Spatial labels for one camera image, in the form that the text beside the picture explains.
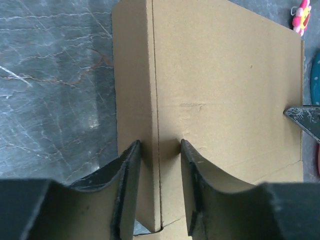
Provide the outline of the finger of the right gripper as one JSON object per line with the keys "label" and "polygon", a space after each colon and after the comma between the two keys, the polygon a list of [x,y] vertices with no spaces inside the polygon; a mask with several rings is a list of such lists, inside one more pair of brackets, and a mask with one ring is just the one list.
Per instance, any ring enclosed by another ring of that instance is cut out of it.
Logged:
{"label": "finger of the right gripper", "polygon": [[283,114],[296,123],[304,132],[320,143],[320,106],[303,105],[289,107]]}

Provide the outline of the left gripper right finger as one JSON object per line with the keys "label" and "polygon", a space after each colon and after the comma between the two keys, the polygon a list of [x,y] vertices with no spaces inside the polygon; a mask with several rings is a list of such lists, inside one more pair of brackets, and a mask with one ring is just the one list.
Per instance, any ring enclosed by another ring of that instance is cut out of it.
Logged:
{"label": "left gripper right finger", "polygon": [[181,141],[187,233],[194,240],[317,240],[320,185],[242,181]]}

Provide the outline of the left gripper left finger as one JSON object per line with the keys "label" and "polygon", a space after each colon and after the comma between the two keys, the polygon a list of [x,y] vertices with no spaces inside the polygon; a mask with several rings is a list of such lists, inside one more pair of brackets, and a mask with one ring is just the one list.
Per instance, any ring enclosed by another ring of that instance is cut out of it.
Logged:
{"label": "left gripper left finger", "polygon": [[64,185],[44,178],[0,181],[3,240],[131,240],[141,142],[95,172]]}

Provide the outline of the brown cardboard paper box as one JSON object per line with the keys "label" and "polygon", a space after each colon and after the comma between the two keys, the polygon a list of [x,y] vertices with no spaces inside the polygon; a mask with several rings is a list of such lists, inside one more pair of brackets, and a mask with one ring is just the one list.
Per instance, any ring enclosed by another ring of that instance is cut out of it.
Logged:
{"label": "brown cardboard paper box", "polygon": [[112,9],[117,145],[143,147],[138,240],[188,239],[180,142],[238,180],[302,182],[301,36],[228,0]]}

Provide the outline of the pink plate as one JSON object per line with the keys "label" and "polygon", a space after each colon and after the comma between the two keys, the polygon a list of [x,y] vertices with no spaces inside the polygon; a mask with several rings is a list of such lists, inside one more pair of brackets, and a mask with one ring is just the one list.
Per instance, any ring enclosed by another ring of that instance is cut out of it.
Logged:
{"label": "pink plate", "polygon": [[317,148],[317,170],[318,170],[318,175],[320,176],[320,145],[318,145],[318,148]]}

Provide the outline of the blue dotted plate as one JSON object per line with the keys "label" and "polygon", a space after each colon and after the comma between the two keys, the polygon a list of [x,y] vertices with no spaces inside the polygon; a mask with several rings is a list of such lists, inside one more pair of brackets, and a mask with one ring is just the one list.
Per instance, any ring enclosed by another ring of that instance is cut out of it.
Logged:
{"label": "blue dotted plate", "polygon": [[309,86],[311,104],[320,105],[320,52],[315,55],[312,62]]}

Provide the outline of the pink flower toy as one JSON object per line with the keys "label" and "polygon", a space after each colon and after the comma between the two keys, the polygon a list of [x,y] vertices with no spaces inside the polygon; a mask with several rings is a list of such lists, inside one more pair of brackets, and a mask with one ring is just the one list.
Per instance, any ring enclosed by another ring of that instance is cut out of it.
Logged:
{"label": "pink flower toy", "polygon": [[291,8],[292,19],[292,29],[300,34],[302,37],[305,31],[308,28],[308,23],[311,16],[311,1],[310,0],[302,0],[298,7]]}

